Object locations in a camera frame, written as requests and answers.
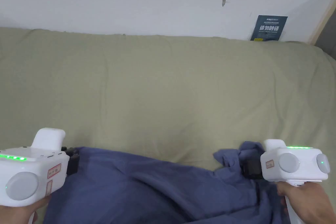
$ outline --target black mount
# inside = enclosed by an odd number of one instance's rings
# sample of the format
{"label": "black mount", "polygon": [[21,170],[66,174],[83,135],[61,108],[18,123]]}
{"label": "black mount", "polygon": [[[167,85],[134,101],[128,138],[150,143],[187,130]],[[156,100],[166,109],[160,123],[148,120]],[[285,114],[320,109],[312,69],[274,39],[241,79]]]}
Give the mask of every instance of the black mount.
{"label": "black mount", "polygon": [[79,151],[76,148],[66,148],[65,146],[62,146],[61,149],[62,152],[65,152],[69,157],[69,163],[68,163],[68,169],[67,169],[67,175],[72,175],[74,173],[77,173],[78,166],[79,166]]}

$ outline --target finger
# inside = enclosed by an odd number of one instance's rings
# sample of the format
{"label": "finger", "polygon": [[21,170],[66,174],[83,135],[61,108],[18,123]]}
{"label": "finger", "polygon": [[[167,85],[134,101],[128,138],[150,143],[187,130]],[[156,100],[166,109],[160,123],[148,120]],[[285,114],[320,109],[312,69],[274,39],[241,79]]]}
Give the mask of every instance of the finger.
{"label": "finger", "polygon": [[277,188],[278,188],[278,195],[285,196],[285,195],[288,195],[289,191],[293,190],[295,186],[292,186],[289,183],[280,181],[277,183]]}
{"label": "finger", "polygon": [[287,206],[287,204],[286,204],[286,200],[285,200],[285,198],[284,198],[284,197],[283,197],[283,198],[281,198],[280,202],[281,202],[281,205],[283,205],[284,207],[286,207],[286,206]]}
{"label": "finger", "polygon": [[39,218],[39,215],[37,214],[37,212],[34,212],[34,218],[32,219],[32,222],[36,222],[37,219]]}
{"label": "finger", "polygon": [[50,201],[50,196],[47,196],[43,199],[40,199],[39,201],[35,202],[34,204],[28,206],[29,210],[31,212],[35,212],[36,210],[38,210],[41,207],[44,207],[45,205],[48,204],[48,202]]}

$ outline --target hand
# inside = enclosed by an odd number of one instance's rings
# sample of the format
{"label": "hand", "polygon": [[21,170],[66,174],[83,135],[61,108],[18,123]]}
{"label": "hand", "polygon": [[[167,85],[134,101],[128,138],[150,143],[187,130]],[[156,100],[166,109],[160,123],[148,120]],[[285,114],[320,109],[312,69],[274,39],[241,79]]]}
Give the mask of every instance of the hand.
{"label": "hand", "polygon": [[47,205],[50,196],[45,197],[34,204],[26,207],[4,207],[0,206],[1,224],[28,224],[30,216],[34,214],[32,222],[37,220],[36,210]]}
{"label": "hand", "polygon": [[335,224],[336,215],[327,194],[321,185],[307,182],[302,186],[292,186],[278,182],[278,194],[287,196],[292,208],[306,224]]}

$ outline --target white vr controller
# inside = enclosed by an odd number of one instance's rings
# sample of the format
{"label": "white vr controller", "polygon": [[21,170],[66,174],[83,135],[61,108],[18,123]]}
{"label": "white vr controller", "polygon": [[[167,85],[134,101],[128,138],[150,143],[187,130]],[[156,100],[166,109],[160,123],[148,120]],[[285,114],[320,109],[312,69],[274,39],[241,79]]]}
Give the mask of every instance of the white vr controller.
{"label": "white vr controller", "polygon": [[[286,146],[280,139],[266,140],[265,147],[266,152],[260,157],[265,180],[286,181],[293,186],[300,186],[308,181],[321,182],[328,178],[328,158],[319,149]],[[303,224],[288,198],[285,199],[291,224]]]}
{"label": "white vr controller", "polygon": [[30,147],[0,150],[0,205],[28,206],[64,185],[70,158],[61,151],[64,138],[64,130],[43,128]]}

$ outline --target controller grip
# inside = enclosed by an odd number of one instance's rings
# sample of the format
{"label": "controller grip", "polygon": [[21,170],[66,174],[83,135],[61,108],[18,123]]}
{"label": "controller grip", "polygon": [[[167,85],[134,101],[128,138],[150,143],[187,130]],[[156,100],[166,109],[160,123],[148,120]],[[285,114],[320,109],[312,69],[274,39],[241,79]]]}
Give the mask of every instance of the controller grip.
{"label": "controller grip", "polygon": [[291,221],[291,224],[305,224],[299,216],[296,214],[294,209],[292,208],[289,199],[287,196],[284,197],[286,199],[288,214],[289,214],[289,220]]}

